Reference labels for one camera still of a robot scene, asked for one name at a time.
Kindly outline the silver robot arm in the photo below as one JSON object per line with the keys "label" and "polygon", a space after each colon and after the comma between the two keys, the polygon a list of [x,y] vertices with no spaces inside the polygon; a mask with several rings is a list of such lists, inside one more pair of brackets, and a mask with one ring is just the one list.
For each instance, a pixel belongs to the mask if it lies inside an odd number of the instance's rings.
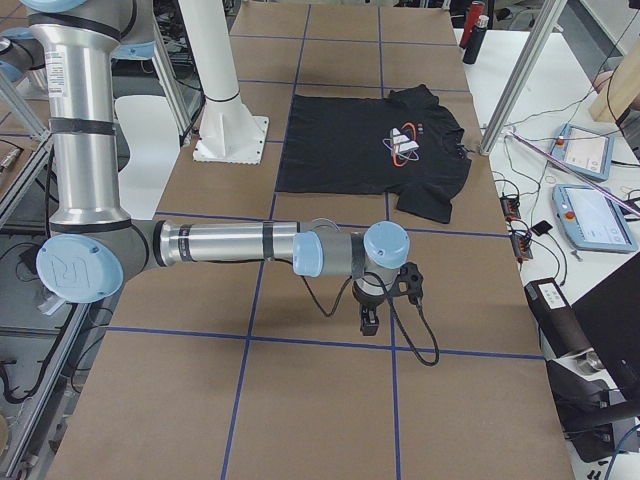
{"label": "silver robot arm", "polygon": [[57,210],[36,257],[44,286],[93,303],[130,279],[177,263],[288,263],[303,278],[342,275],[373,336],[377,307],[409,279],[409,237],[382,221],[362,234],[333,222],[185,224],[135,220],[122,207],[112,88],[116,57],[149,58],[155,15],[149,1],[29,1],[29,30],[44,50],[56,159]]}

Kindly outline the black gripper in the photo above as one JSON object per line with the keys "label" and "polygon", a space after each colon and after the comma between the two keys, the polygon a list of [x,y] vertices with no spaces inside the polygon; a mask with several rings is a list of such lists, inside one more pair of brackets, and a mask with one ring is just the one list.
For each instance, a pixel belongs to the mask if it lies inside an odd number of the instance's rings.
{"label": "black gripper", "polygon": [[363,280],[356,280],[352,290],[360,305],[360,332],[363,336],[375,336],[380,325],[377,309],[389,298],[389,293],[382,286],[378,287],[379,293],[371,293],[368,287]]}

